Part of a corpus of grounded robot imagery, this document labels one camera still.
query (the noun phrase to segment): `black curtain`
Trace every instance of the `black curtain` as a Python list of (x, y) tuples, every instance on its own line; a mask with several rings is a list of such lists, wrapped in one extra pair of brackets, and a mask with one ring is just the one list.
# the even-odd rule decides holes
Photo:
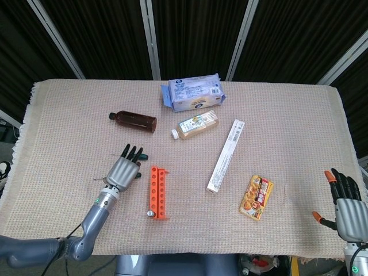
[(366, 0), (260, 0), (233, 81), (315, 84), (367, 29)]
[(153, 0), (161, 78), (225, 80), (247, 2)]
[(359, 158), (368, 155), (368, 49), (332, 84), (341, 95)]
[(41, 0), (86, 78), (152, 79), (139, 0)]
[(22, 122), (34, 82), (75, 78), (26, 0), (0, 1), (0, 109)]

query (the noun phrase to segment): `black bottle cap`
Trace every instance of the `black bottle cap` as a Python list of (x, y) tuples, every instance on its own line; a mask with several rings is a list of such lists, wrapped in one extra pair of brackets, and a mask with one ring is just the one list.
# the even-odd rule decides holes
[(111, 112), (109, 115), (110, 120), (115, 120), (116, 113)]

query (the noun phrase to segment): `juice bottle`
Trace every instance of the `juice bottle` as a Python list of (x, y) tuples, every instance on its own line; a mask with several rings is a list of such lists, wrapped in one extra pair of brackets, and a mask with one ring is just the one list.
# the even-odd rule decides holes
[(109, 115), (111, 120), (115, 120), (119, 125), (137, 128), (143, 131), (155, 132), (157, 119), (155, 117), (136, 114), (127, 111), (111, 112)]
[(188, 139), (208, 129), (214, 128), (219, 124), (219, 118), (213, 110), (194, 116), (193, 118), (182, 121), (176, 129), (171, 130), (174, 139)]

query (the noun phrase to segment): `brown glass bottle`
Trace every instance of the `brown glass bottle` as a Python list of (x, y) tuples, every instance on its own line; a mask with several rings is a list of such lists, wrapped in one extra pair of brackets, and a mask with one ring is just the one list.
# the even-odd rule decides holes
[(109, 118), (111, 120), (115, 120), (119, 125), (141, 129), (152, 133), (155, 132), (157, 124), (157, 119), (155, 117), (127, 111), (119, 111), (118, 113), (111, 112)]

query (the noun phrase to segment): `gray floor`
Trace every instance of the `gray floor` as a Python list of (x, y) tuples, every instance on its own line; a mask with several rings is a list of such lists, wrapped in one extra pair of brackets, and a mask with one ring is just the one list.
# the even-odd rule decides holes
[(13, 160), (13, 147), (14, 144), (0, 142), (0, 162)]
[[(1, 143), (0, 142), (0, 162), (3, 160), (12, 161), (12, 148), (14, 144)], [(109, 260), (111, 260), (112, 256), (92, 256), (85, 262), (77, 263), (77, 262), (68, 262), (68, 272), (69, 275), (78, 275), (78, 276), (87, 276), (96, 268), (101, 267)], [(337, 262), (335, 260), (325, 260), (325, 259), (315, 259), (310, 261), (307, 264), (299, 264), (300, 276), (314, 276), (318, 274), (323, 274), (329, 272), (334, 267), (340, 265), (341, 262)], [(34, 267), (30, 269), (18, 269), (14, 270), (7, 266), (4, 260), (0, 260), (0, 275), (8, 276), (8, 275), (41, 275), (44, 267)], [(108, 265), (105, 269), (100, 272), (94, 274), (96, 276), (103, 275), (113, 275), (115, 269), (115, 261)], [(55, 262), (48, 270), (47, 275), (54, 276), (64, 276), (66, 275), (65, 262), (63, 260), (59, 260)]]
[[(113, 256), (91, 256), (85, 262), (68, 262), (68, 272), (70, 276), (78, 275), (78, 276), (87, 276), (95, 269), (103, 266), (105, 263), (108, 263), (113, 258)], [(44, 267), (32, 267), (28, 269), (11, 269), (7, 266), (4, 260), (0, 260), (0, 275), (1, 276), (40, 276), (43, 272)], [(115, 261), (108, 265), (103, 270), (99, 271), (93, 276), (106, 276), (106, 275), (114, 275), (115, 271)], [(47, 271), (46, 275), (52, 276), (65, 276), (65, 261), (58, 260), (54, 264), (52, 264)]]

